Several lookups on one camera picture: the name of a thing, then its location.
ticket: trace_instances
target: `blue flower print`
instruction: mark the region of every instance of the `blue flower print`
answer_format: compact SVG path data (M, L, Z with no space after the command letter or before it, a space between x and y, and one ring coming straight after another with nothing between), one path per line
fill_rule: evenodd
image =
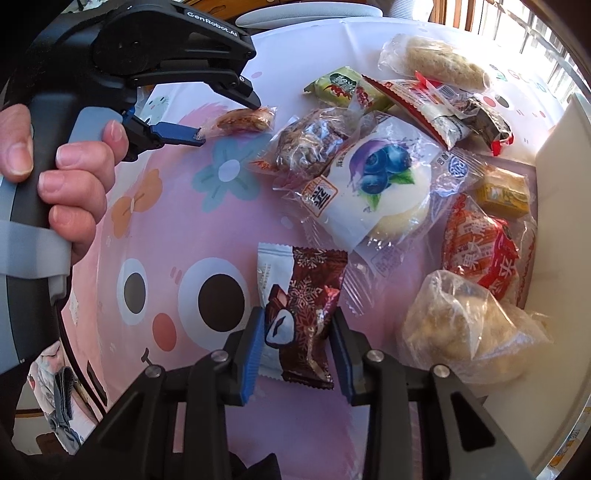
M256 157L269 143L271 135L262 134L247 141L224 137L213 146L212 163L193 177L193 188L206 193L201 208L212 212L222 204L227 192L237 199L254 200L261 189L256 176L246 169L246 164Z

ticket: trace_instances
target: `gray strap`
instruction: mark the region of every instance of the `gray strap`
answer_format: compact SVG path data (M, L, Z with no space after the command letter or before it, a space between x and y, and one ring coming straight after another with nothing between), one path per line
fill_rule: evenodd
M49 278L70 274L72 245L53 230L0 220L0 274Z

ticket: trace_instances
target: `wrapped snack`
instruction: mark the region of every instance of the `wrapped snack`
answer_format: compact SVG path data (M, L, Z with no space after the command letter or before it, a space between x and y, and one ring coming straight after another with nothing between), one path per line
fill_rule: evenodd
M360 114L345 108L313 110L287 125L251 167L289 181L320 175L357 127Z
M532 347L551 343L541 318L437 270L425 278L401 336L414 366L445 364L467 384L492 385L522 375Z
M523 175L488 165L484 182L475 190L474 198L488 214L508 219L530 212L530 188Z
M461 194L447 220L443 268L461 275L502 300L517 279L517 246L506 220L489 217L468 195Z
M346 252L259 244L256 274L265 306L261 375L334 387L324 347L346 265Z
M309 84L304 92L313 93L323 102L344 108L349 106L355 95L361 100L365 112L385 112L392 106L383 93L365 82L360 83L360 80L361 74L351 67L341 67Z
M398 34L387 42L379 56L379 66L400 75L414 77L420 72L429 80L447 83L467 92L483 93L491 86L491 76L463 52L432 38Z
M387 278L404 252L437 221L448 197L482 178L467 152L443 151L416 127L394 116L365 115L355 136L323 175L295 191L314 222L308 238L366 264L354 269Z
M448 149L470 135L470 129L419 80L378 82L369 77L364 79L408 112L427 133Z
M239 108L230 110L204 125L198 138L221 137L240 133L261 133L273 130L276 107L262 106L257 110Z

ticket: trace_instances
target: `green snack package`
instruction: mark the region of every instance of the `green snack package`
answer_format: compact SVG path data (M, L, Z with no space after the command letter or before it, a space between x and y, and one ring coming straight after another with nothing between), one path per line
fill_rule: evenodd
M323 102L347 108L356 98L364 113L379 110L385 112L392 101L367 82L351 67L341 67L309 84L304 92L313 93Z

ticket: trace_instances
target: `finger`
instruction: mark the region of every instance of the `finger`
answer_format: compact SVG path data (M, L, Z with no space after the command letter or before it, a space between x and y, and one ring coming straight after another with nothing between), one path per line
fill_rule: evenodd
M60 170L86 170L92 173L106 192L115 184L115 156L104 142L76 142L62 145L56 152Z
M129 141L125 133L125 128L119 122L111 120L106 124L105 130L103 131L103 142L111 147L115 155L115 165L127 155Z
M54 205L49 211L49 224L60 237L72 242L72 264L79 262L95 239L92 215L79 207Z
M12 105L0 112L0 173L18 182L32 170L31 114L24 105Z
M39 175L41 199L50 205L79 207L100 222L107 209L105 189L90 172L84 170L47 170Z

